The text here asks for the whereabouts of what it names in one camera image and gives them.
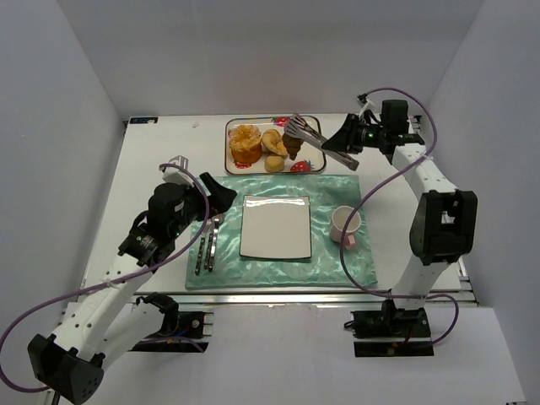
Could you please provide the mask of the brown chocolate croissant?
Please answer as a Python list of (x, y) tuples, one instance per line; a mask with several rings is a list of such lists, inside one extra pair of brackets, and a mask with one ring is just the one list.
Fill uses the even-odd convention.
[(300, 152), (304, 141), (300, 138), (293, 138), (286, 133), (282, 136), (282, 141), (283, 141), (284, 147), (287, 150), (289, 158), (291, 160), (296, 160), (296, 157), (298, 153)]

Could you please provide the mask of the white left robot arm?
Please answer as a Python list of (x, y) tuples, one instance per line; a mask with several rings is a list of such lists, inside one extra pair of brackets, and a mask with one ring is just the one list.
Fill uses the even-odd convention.
[(105, 287), (89, 294), (49, 336), (30, 341), (36, 378), (72, 404), (88, 401), (105, 370), (145, 338), (155, 342), (177, 333), (178, 304), (165, 294), (152, 293), (128, 316), (119, 314), (172, 255), (181, 233), (195, 221), (227, 212), (237, 196), (208, 173), (200, 176), (202, 187), (181, 172), (163, 179), (119, 245)]

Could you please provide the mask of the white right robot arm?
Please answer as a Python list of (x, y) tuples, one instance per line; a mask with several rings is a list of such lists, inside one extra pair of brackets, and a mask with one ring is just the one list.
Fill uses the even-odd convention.
[(383, 101), (378, 119), (368, 106), (347, 115), (322, 147), (346, 154), (378, 149), (413, 191), (418, 206), (409, 231), (412, 255), (389, 295), (397, 311), (419, 310), (439, 276), (473, 248), (476, 194), (459, 190), (430, 159), (430, 148), (409, 130), (405, 100)]

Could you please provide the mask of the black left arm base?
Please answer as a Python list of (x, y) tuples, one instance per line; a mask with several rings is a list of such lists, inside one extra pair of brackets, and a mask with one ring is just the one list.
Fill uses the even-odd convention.
[(131, 352), (141, 353), (205, 353), (213, 334), (214, 313), (204, 310), (182, 310), (170, 296), (152, 293), (137, 297), (133, 309), (141, 304), (153, 305), (163, 316), (161, 328), (141, 342)]

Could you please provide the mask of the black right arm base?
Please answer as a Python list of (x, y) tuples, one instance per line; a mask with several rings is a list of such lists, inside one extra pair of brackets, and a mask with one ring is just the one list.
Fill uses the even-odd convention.
[(358, 310), (343, 328), (353, 333), (356, 358), (432, 357), (435, 355), (424, 309), (404, 311), (387, 321), (382, 310)]

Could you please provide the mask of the silver metal tongs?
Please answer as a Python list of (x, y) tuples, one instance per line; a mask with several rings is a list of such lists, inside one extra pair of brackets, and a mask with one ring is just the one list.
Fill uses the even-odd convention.
[(304, 143), (308, 143), (317, 150), (322, 151), (324, 154), (352, 171), (356, 171), (359, 167), (359, 162), (348, 154), (322, 150), (321, 146), (327, 141), (327, 139), (324, 138), (316, 129), (311, 127), (300, 115), (294, 114), (289, 118), (284, 127), (283, 134), (285, 133), (293, 138), (302, 139)]

